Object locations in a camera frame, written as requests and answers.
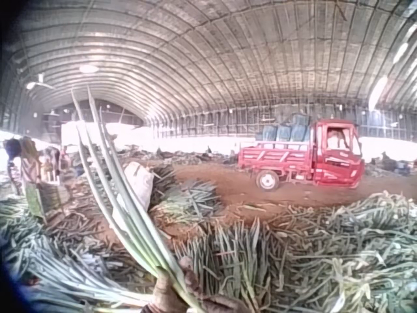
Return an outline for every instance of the pile of green onions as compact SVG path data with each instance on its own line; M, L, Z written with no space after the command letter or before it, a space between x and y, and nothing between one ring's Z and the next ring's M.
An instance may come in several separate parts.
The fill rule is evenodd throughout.
M79 246L67 250L67 243L46 236L24 197L0 201L0 238L9 275L22 283L36 312L80 313L90 308L88 312L133 313L152 300L152 295L128 291L96 273L84 262L84 252L77 252ZM39 280L28 286L34 277Z
M98 176L103 184L104 190L109 198L110 204L113 210L118 210L124 223L127 225L127 231L120 229L119 225L112 217L112 211L105 205L104 198L98 191L98 187L94 181L91 169L87 163L87 157L83 148L81 135L78 129L79 138L79 154L85 173L87 175L88 182L91 186L94 197L103 212L104 216L108 220L110 226L113 227L117 237L120 239L124 247L129 251L133 258L150 274L157 276L157 267L164 268L171 277L173 287L179 296L188 303L197 312L204 312L200 307L197 299L186 291L186 285L184 281L184 273L178 265L177 261L173 257L172 253L166 247L163 242L158 229L153 224L152 220L147 214L147 210L144 207L143 201L141 201L130 186L117 158L117 152L110 140L106 126L103 124L102 119L98 116L96 104L94 98L91 95L90 89L87 87L89 104L93 113L93 119L100 135L100 148L106 161L109 172L113 178L115 188L117 192L122 196L126 210L123 209L116 200L116 197L111 189L111 186L106 179L104 170L100 164L96 152L93 149L93 143L88 133L87 127L85 127L85 120L83 118L82 110L78 101L72 91L72 99L78 111L79 119L84 121L85 133L87 134L87 145L90 150L90 154L97 167Z

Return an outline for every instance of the window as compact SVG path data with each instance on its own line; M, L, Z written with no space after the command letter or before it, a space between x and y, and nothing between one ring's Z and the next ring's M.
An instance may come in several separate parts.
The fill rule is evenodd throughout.
M350 136L348 128L329 127L327 129L328 150L349 150Z
M356 136L353 136L353 154L354 155L362 155L361 151L360 151L360 145L359 145L359 141L358 138Z

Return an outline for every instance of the arched roof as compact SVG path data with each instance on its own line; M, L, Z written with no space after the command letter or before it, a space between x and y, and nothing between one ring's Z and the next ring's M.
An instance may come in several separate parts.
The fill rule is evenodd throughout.
M144 120L175 119L272 98L415 110L416 1L32 1L6 46L24 86L44 73L37 106L70 103L73 87ZM401 45L408 42L394 64ZM99 71L82 74L80 65Z

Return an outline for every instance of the human hand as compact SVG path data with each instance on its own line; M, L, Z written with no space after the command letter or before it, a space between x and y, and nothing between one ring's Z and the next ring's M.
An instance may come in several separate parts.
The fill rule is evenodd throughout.
M203 308L207 313L251 313L241 301L225 295L212 295L203 300Z
M201 289L197 277L191 270L191 259L183 258L179 261L181 269L184 271L186 289L189 293L199 297ZM157 268L158 279L154 288L154 300L151 304L143 308L143 313L186 313L188 305L177 295L173 289L169 273Z

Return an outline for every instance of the dirt floor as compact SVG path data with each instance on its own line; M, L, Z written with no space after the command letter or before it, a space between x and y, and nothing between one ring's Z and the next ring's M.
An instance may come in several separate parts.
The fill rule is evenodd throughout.
M387 190L392 194L404 194L408 198L417 199L417 175L410 177L363 177L356 189L328 186L313 186L284 183L277 191L264 192L257 188L255 177L221 164L200 164L195 166L175 166L177 179L201 179L212 181L217 185L217 194L222 197L224 209L217 214L214 222L230 224L236 220L251 223L255 217L261 221L279 218L288 205L306 207L331 207L350 204L362 200L376 192ZM97 239L118 244L114 231L108 226L103 216L95 216L100 220ZM198 228L171 225L164 228L173 240L183 240L198 232Z

